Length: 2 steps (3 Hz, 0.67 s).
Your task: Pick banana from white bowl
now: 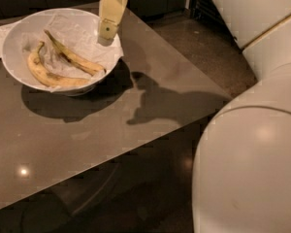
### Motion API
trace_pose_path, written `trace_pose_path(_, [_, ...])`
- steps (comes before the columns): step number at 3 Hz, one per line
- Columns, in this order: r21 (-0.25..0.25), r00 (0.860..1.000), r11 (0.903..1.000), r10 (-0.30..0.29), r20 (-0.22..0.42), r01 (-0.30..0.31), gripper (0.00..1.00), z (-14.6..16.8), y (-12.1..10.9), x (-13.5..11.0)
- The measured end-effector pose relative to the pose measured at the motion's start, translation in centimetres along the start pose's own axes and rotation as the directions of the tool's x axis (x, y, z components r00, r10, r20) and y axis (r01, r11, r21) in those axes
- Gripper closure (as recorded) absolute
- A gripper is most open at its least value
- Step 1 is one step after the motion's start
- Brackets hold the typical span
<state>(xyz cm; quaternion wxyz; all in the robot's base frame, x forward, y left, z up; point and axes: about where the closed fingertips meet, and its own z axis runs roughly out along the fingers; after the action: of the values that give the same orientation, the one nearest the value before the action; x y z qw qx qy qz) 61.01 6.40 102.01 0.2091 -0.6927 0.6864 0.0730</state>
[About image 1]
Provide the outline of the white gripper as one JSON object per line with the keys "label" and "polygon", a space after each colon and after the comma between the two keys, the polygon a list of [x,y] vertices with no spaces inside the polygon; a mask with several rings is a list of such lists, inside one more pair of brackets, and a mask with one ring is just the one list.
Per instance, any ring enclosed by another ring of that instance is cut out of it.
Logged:
{"label": "white gripper", "polygon": [[109,46],[117,34],[127,0],[100,0],[98,42]]}

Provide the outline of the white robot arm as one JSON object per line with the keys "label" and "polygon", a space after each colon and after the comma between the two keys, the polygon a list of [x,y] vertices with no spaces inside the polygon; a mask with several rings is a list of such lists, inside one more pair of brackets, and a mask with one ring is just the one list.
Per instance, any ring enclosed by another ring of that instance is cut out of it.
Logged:
{"label": "white robot arm", "polygon": [[194,233],[291,233],[291,0],[212,2],[257,83],[200,139]]}

